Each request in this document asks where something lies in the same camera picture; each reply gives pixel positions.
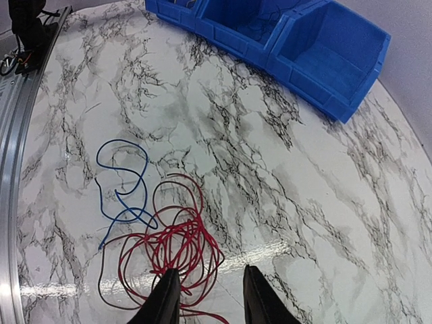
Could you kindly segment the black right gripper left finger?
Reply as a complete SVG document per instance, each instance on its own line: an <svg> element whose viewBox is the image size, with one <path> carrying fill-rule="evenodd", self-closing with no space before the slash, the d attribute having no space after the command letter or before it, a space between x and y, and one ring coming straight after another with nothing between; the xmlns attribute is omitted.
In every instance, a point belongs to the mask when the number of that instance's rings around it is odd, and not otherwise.
<svg viewBox="0 0 432 324"><path fill-rule="evenodd" d="M179 271L168 269L128 324L179 323L180 292Z"/></svg>

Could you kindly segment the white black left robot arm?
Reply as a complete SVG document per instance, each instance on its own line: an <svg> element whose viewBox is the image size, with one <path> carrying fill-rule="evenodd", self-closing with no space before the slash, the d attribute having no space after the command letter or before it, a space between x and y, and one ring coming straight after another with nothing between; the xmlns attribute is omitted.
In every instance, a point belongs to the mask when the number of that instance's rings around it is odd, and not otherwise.
<svg viewBox="0 0 432 324"><path fill-rule="evenodd" d="M11 30L24 46L18 55L16 74L37 70L50 38L38 15L46 5L45 0L11 0L8 1Z"/></svg>

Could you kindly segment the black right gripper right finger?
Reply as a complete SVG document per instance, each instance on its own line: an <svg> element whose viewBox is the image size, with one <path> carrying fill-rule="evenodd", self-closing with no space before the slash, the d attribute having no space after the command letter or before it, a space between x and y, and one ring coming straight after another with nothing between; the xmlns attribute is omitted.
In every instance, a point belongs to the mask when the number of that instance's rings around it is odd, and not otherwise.
<svg viewBox="0 0 432 324"><path fill-rule="evenodd" d="M300 324L254 265L244 269L243 297L245 323Z"/></svg>

